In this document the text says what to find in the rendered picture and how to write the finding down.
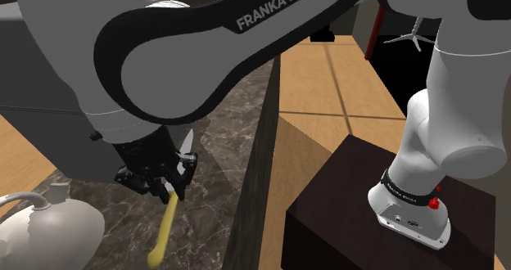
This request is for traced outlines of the grey star-shaped chair base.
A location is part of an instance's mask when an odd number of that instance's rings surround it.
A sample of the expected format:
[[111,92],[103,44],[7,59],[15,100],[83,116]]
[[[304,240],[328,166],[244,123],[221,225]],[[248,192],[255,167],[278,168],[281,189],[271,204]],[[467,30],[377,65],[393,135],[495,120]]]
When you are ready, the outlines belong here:
[[399,41],[410,40],[410,41],[412,41],[414,43],[414,46],[417,48],[417,50],[419,52],[421,52],[422,49],[419,46],[418,41],[423,41],[423,42],[431,43],[431,44],[435,43],[431,39],[424,38],[423,36],[418,34],[418,30],[420,28],[420,25],[421,25],[422,21],[423,21],[422,17],[417,17],[415,22],[414,22],[414,27],[412,28],[412,30],[411,30],[411,32],[409,34],[403,34],[403,35],[401,35],[398,38],[387,40],[387,41],[385,41],[385,43],[396,43],[396,42],[399,42]]

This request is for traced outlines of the yellow-handled knife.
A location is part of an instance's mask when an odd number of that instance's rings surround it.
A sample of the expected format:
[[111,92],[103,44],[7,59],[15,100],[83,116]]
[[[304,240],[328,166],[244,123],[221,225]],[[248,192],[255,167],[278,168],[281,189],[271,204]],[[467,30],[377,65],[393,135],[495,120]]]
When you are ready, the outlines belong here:
[[[193,130],[190,129],[187,136],[184,138],[183,143],[180,148],[180,157],[181,161],[177,164],[177,170],[180,175],[184,175],[184,152],[190,151],[192,148],[193,141]],[[158,235],[156,239],[156,245],[153,250],[147,256],[147,265],[150,269],[158,268],[164,258],[165,250],[167,243],[169,241],[170,231],[172,227],[172,223],[174,220],[175,210],[177,208],[177,204],[179,198],[175,192],[174,184],[172,182],[165,182],[165,189],[168,191],[170,195],[170,201],[166,206],[165,213],[161,220],[161,225],[158,230]]]

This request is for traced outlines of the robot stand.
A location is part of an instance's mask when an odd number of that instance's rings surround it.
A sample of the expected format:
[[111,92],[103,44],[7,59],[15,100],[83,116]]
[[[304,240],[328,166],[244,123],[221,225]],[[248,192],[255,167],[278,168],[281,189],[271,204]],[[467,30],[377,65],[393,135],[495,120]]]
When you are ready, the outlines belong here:
[[283,270],[494,270],[495,197],[446,177],[452,231],[434,250],[380,225],[369,189],[394,153],[349,135],[286,212]]

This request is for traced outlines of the white kettle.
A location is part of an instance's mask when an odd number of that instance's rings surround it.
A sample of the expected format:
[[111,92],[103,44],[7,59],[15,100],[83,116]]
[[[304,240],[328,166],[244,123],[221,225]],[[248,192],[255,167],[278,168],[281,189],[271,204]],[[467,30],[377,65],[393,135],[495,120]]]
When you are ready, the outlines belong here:
[[32,191],[0,197],[30,206],[0,223],[0,270],[84,270],[101,244],[102,213],[68,197],[68,182],[53,183],[45,196]]

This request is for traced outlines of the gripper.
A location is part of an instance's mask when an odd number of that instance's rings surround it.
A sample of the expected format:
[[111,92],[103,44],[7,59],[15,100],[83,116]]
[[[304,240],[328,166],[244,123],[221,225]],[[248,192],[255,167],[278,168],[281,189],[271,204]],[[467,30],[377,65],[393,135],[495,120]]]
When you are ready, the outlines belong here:
[[161,125],[145,137],[113,147],[127,166],[119,168],[115,181],[140,195],[150,192],[164,205],[169,203],[170,194],[159,178],[176,170],[180,161],[184,171],[173,175],[173,187],[178,198],[184,200],[197,168],[198,154],[189,152],[180,158],[166,126]]

